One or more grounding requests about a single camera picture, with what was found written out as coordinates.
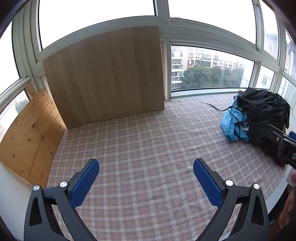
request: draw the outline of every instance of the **blue cloth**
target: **blue cloth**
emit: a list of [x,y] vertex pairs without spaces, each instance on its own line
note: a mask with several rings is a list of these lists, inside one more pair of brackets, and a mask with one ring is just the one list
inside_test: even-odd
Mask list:
[[[241,96],[241,95],[237,95],[235,100],[232,103],[232,105],[235,107],[237,107],[237,97],[239,97],[239,96]],[[246,113],[243,113],[243,112],[236,110],[234,108],[230,108],[229,111],[234,116],[236,116],[236,118],[240,122],[248,122],[248,116]],[[233,117],[229,113],[229,111],[228,110],[225,111],[225,114],[224,114],[222,121],[221,121],[221,127],[222,127],[224,134],[225,134],[228,141],[236,141],[239,136],[240,125],[237,122],[237,119],[235,117]],[[249,141],[247,134],[242,129],[240,130],[240,138],[245,142]]]

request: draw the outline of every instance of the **glass pane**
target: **glass pane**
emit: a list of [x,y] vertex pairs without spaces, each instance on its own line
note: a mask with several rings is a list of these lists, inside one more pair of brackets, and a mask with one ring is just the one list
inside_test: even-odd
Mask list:
[[247,88],[254,62],[212,49],[172,46],[172,91],[197,88]]
[[286,42],[287,42],[287,48],[286,48],[286,61],[285,61],[285,69],[284,71],[290,75],[293,79],[296,80],[296,46],[286,31]]
[[29,102],[29,99],[23,90],[20,92],[0,114],[0,142],[11,126],[17,115]]
[[256,44],[256,22],[251,0],[168,0],[170,17],[207,23]]
[[260,0],[264,23],[264,50],[277,60],[279,37],[274,12]]
[[117,18],[154,15],[153,0],[40,0],[42,47],[79,29]]
[[9,24],[2,37],[0,38],[0,94],[2,94],[9,86],[11,86],[20,78],[15,66],[15,57],[12,48],[11,27],[12,23]]
[[296,87],[284,77],[281,79],[278,94],[289,103],[292,109],[294,108],[296,104]]
[[270,89],[274,71],[261,65],[256,89]]

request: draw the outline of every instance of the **tree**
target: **tree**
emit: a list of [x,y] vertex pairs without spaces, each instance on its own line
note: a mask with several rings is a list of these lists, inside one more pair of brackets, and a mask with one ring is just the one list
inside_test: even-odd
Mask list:
[[20,102],[15,103],[15,109],[17,110],[17,112],[20,113],[27,103],[27,100],[22,100]]
[[194,65],[184,71],[181,89],[239,87],[244,70],[242,68],[230,70],[218,66],[207,68]]

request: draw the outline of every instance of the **black cable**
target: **black cable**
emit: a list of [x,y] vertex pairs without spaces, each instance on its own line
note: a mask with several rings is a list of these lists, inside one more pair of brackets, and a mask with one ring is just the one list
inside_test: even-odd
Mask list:
[[237,120],[237,122],[238,122],[238,124],[239,124],[239,142],[240,142],[240,121],[238,120],[238,118],[237,118],[234,114],[232,114],[232,113],[230,112],[229,109],[236,109],[236,110],[239,110],[239,111],[242,111],[242,110],[239,109],[239,108],[236,107],[236,106],[233,106],[233,105],[227,107],[225,110],[219,110],[217,107],[213,106],[212,104],[209,104],[209,103],[206,103],[206,104],[210,105],[211,107],[214,107],[216,110],[221,111],[221,112],[228,110],[228,112],[229,112],[234,118],[236,118],[236,120]]

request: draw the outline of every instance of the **pine wood plank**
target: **pine wood plank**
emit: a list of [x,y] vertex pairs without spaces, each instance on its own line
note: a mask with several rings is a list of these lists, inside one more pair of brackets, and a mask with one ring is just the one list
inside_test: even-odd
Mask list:
[[42,89],[23,108],[7,130],[0,143],[0,160],[9,168],[12,167],[17,151],[27,132],[51,100],[48,93]]
[[50,101],[35,120],[20,145],[12,164],[12,170],[23,179],[29,180],[39,148],[58,114],[54,101]]
[[39,184],[42,188],[46,187],[50,167],[65,129],[66,126],[59,114],[45,136],[35,158],[29,177],[29,182],[33,185]]

